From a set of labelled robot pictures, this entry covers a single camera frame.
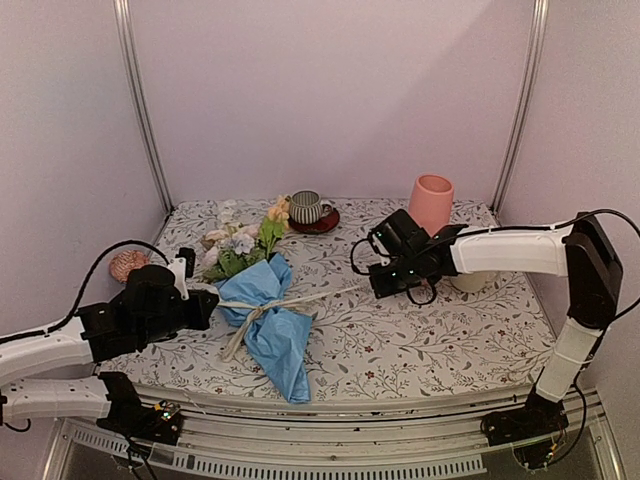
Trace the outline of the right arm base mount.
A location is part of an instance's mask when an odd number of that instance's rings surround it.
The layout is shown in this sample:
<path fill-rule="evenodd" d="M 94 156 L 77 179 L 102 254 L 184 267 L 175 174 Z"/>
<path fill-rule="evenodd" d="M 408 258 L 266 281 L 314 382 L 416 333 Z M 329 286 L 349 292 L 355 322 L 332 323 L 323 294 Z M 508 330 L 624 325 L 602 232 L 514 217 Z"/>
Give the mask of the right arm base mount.
<path fill-rule="evenodd" d="M 490 446 L 514 445 L 512 453 L 516 462 L 527 470 L 548 467 L 554 459 L 559 441 L 553 434 L 562 437 L 569 422 L 560 403 L 550 409 L 523 406 L 494 411 L 481 419 L 480 430 Z"/>

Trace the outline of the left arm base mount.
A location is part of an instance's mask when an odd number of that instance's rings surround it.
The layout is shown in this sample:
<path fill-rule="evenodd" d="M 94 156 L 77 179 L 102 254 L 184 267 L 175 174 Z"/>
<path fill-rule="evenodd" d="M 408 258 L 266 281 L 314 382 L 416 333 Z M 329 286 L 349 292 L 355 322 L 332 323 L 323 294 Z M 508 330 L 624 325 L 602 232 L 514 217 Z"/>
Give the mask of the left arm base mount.
<path fill-rule="evenodd" d="M 106 417 L 96 420 L 104 430 L 125 439 L 140 439 L 176 446 L 182 432 L 184 418 L 178 404 L 161 400 L 145 406 L 140 400 L 116 400 Z"/>

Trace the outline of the blue wrapping paper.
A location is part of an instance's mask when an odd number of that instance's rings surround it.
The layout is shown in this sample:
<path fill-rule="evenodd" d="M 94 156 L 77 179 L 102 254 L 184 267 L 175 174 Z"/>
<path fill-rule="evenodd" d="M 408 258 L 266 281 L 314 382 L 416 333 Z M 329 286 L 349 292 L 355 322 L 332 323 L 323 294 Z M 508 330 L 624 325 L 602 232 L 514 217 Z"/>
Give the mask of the blue wrapping paper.
<path fill-rule="evenodd" d="M 276 253 L 216 288 L 222 315 L 237 329 L 223 358 L 244 346 L 285 400 L 300 404 L 311 398 L 304 357 L 312 319 L 278 304 L 291 282 L 290 266 Z"/>

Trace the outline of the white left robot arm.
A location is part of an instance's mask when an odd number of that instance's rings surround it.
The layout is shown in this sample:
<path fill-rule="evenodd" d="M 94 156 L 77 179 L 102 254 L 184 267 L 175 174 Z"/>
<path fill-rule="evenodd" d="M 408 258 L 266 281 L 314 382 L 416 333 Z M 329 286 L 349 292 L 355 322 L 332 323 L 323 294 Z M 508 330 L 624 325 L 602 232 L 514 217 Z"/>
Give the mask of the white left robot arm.
<path fill-rule="evenodd" d="M 176 444 L 184 422 L 179 405 L 144 405 L 126 374 L 107 371 L 75 380 L 42 375 L 141 353 L 183 330 L 204 331 L 218 303 L 215 287 L 189 285 L 186 267 L 174 260 L 132 271 L 108 302 L 75 308 L 67 320 L 3 338 L 1 423 L 83 417 L 126 439 Z"/>

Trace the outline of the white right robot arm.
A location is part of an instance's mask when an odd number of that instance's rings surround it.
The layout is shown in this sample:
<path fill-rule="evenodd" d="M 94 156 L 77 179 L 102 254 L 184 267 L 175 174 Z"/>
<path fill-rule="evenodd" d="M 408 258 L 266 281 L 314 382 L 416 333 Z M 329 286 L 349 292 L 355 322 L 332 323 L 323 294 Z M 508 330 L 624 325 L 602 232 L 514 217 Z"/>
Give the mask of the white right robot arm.
<path fill-rule="evenodd" d="M 405 210 L 373 227 L 364 240 L 378 255 L 365 272 L 374 294 L 411 295 L 419 284 L 434 289 L 444 277 L 479 273 L 527 276 L 556 341 L 535 381 L 517 427 L 537 436 L 552 424 L 579 372 L 620 314 L 623 265 L 599 222 L 602 210 L 549 225 L 477 227 L 447 225 L 429 234 Z"/>

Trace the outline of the artificial flower bouquet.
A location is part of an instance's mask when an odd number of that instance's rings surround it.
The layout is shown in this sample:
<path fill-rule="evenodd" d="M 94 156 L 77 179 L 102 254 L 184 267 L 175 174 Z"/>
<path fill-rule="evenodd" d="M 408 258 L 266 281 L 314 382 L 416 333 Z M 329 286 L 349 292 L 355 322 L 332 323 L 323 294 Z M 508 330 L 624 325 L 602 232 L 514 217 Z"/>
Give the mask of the artificial flower bouquet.
<path fill-rule="evenodd" d="M 227 280 L 274 254 L 277 242 L 289 229 L 289 196 L 279 196 L 259 218 L 247 224 L 234 219 L 232 201 L 222 204 L 217 225 L 201 238 L 202 277 L 207 283 Z"/>

